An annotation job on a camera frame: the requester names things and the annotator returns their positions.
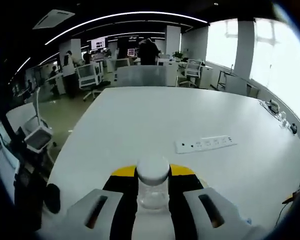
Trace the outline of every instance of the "power strip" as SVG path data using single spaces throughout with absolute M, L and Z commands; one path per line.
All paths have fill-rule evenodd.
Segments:
M 177 154 L 186 154 L 193 152 L 208 151 L 213 149 L 220 149 L 236 145 L 237 143 L 229 136 L 213 136 L 213 137 L 199 137 L 188 138 L 175 141 L 175 149 Z

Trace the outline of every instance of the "office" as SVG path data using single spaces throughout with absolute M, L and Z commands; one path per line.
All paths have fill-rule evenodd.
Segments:
M 211 3 L 209 11 L 216 11 L 217 7 L 229 6 Z M 6 115 L 12 128 L 3 126 L 9 137 L 3 144 L 7 145 L 6 155 L 13 156 L 13 149 L 22 147 L 22 141 L 18 143 L 14 135 L 20 136 L 17 130 L 23 126 L 23 116 L 36 116 L 31 118 L 28 128 L 36 121 L 39 125 L 42 123 L 44 135 L 40 140 L 50 137 L 47 144 L 40 146 L 30 143 L 31 133 L 25 134 L 24 139 L 29 143 L 26 148 L 32 150 L 31 156 L 47 162 L 52 159 L 48 166 L 38 166 L 35 162 L 30 165 L 45 169 L 44 181 L 56 184 L 65 196 L 56 218 L 62 218 L 67 209 L 90 190 L 102 189 L 116 170 L 112 159 L 125 163 L 117 168 L 125 167 L 144 156 L 151 156 L 156 149 L 170 164 L 189 167 L 196 172 L 208 186 L 237 205 L 243 215 L 252 219 L 252 224 L 263 223 L 264 228 L 271 229 L 281 210 L 280 203 L 295 192 L 300 183 L 300 37 L 295 37 L 289 28 L 276 21 L 277 18 L 263 18 L 262 14 L 250 18 L 224 15 L 216 19 L 209 14 L 200 17 L 199 14 L 179 14 L 183 13 L 180 10 L 170 14 L 129 10 L 122 12 L 125 14 L 110 12 L 94 17 L 87 14 L 91 16 L 87 19 L 73 12 L 77 16 L 64 20 L 51 32 L 46 31 L 44 37 L 39 34 L 42 29 L 32 30 L 36 31 L 34 40 L 42 37 L 36 44 L 44 53 L 26 51 L 22 54 L 16 74 L 13 73 L 13 78 L 9 77 L 7 82 L 17 96 L 26 94 L 22 99 L 26 101 L 10 108 L 7 114 L 0 112 L 3 116 L 0 124 L 7 124 Z M 140 20 L 144 16 L 149 20 Z M 157 65 L 138 65 L 142 63 L 136 53 L 139 42 L 147 38 L 161 51 Z M 285 59 L 299 70 L 282 67 Z M 81 74 L 81 69 L 86 68 L 89 61 L 94 62 L 90 68 L 91 76 L 96 76 L 93 79 L 98 84 L 107 84 L 85 90 L 82 81 L 86 80 L 86 75 Z M 189 71 L 193 66 L 197 67 L 197 75 Z M 55 75 L 51 75 L 53 67 L 56 67 Z M 139 74 L 136 69 L 146 74 Z M 276 103 L 271 105 L 274 116 L 262 108 L 258 100 L 274 100 Z M 21 122 L 12 121 L 16 119 L 14 114 L 20 116 Z M 292 133 L 289 124 L 296 124 L 297 135 Z M 17 147 L 7 144 L 14 140 Z M 209 148 L 209 151 L 203 149 L 201 141 L 214 140 L 230 145 Z M 188 145 L 189 149 L 183 150 L 182 146 Z M 82 159 L 82 164 L 73 160 L 75 158 Z M 98 166 L 85 163 L 94 163 L 96 158 L 109 165 L 92 180 L 96 175 L 93 170 Z M 215 161 L 202 164 L 202 158 Z M 14 169 L 19 168 L 18 162 L 17 159 L 12 163 Z M 282 168 L 280 171 L 273 169 L 277 164 Z M 243 171 L 227 171 L 233 169 L 233 165 L 240 166 Z M 268 178 L 273 175 L 277 175 L 277 179 Z M 85 186 L 75 180 L 82 177 L 88 180 Z M 280 181 L 285 188 L 279 187 Z M 232 185 L 236 186 L 238 196 L 233 194 Z M 242 197 L 248 186 L 254 190 Z M 267 192 L 275 188 L 275 199 L 252 200 L 262 187 Z M 259 214 L 252 210 L 248 201 L 268 207 L 265 213 Z M 42 224 L 47 223 L 49 219 L 42 216 Z

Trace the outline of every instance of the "ceiling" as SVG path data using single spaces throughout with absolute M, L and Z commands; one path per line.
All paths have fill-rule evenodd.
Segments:
M 58 52 L 60 43 L 69 38 L 80 38 L 84 45 L 87 40 L 102 36 L 129 32 L 164 32 L 166 22 L 181 25 L 184 33 L 190 29 L 207 26 L 208 23 L 230 18 L 252 19 L 253 17 L 274 19 L 272 5 L 267 0 L 187 0 L 177 4 L 175 0 L 126 0 L 126 1 L 89 1 L 76 2 L 58 1 L 44 4 L 38 1 L 9 3 L 6 8 L 4 1 L 0 2 L 0 78 L 11 79 L 17 69 L 27 60 L 23 67 L 27 69 L 38 65 L 47 57 Z M 32 28 L 50 10 L 64 10 L 75 15 L 54 28 Z M 134 11 L 158 11 L 176 13 L 198 18 L 208 23 L 192 19 L 167 16 L 162 14 L 131 14 L 121 15 L 94 21 L 80 26 L 60 36 L 50 44 L 45 43 L 65 30 L 83 22 L 117 13 Z

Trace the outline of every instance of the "bright window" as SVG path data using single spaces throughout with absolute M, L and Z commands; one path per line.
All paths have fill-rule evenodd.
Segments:
M 208 29 L 206 60 L 227 68 L 234 68 L 238 45 L 238 20 L 211 23 Z
M 265 86 L 300 119 L 300 41 L 285 23 L 256 19 L 250 78 Z

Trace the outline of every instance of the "ceiling light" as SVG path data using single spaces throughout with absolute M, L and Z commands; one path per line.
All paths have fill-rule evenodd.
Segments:
M 108 36 L 101 36 L 95 39 L 102 39 L 102 38 L 108 38 L 108 37 L 114 37 L 114 36 L 120 36 L 120 35 L 128 35 L 128 34 L 165 34 L 164 32 L 158 32 L 158 31 L 137 31 L 137 32 L 126 32 L 126 33 L 118 33 Z
M 25 62 L 19 67 L 19 69 L 16 71 L 16 73 L 14 75 L 17 74 L 17 72 L 20 71 L 20 69 L 22 69 L 22 67 L 30 60 L 31 57 L 29 57 L 27 60 L 25 60 Z
M 117 14 L 112 14 L 112 15 L 107 15 L 107 16 L 102 16 L 102 17 L 98 17 L 89 21 L 85 21 L 79 25 L 73 26 L 71 28 L 69 28 L 68 30 L 65 30 L 64 32 L 60 33 L 59 35 L 55 36 L 54 38 L 52 38 L 51 40 L 47 41 L 44 45 L 48 45 L 49 43 L 51 43 L 52 41 L 56 40 L 57 38 L 59 38 L 60 36 L 62 36 L 63 34 L 66 34 L 70 31 L 72 31 L 73 29 L 79 28 L 83 25 L 98 21 L 98 20 L 102 20 L 102 19 L 107 19 L 107 18 L 112 18 L 112 17 L 117 17 L 117 16 L 122 16 L 122 15 L 132 15 L 132 14 L 161 14 L 161 15 L 170 15 L 170 16 L 177 16 L 177 17 L 182 17 L 182 18 L 186 18 L 186 19 L 192 19 L 198 22 L 202 22 L 202 23 L 207 23 L 207 21 L 192 17 L 192 16 L 186 16 L 186 15 L 182 15 L 182 14 L 177 14 L 177 13 L 171 13 L 171 12 L 161 12 L 161 11 L 131 11 L 131 12 L 123 12 L 123 13 L 117 13 Z
M 57 52 L 56 54 L 53 54 L 52 56 L 48 57 L 46 60 L 43 60 L 39 65 L 43 64 L 45 61 L 48 61 L 50 58 L 54 57 L 57 54 L 59 54 L 59 52 Z

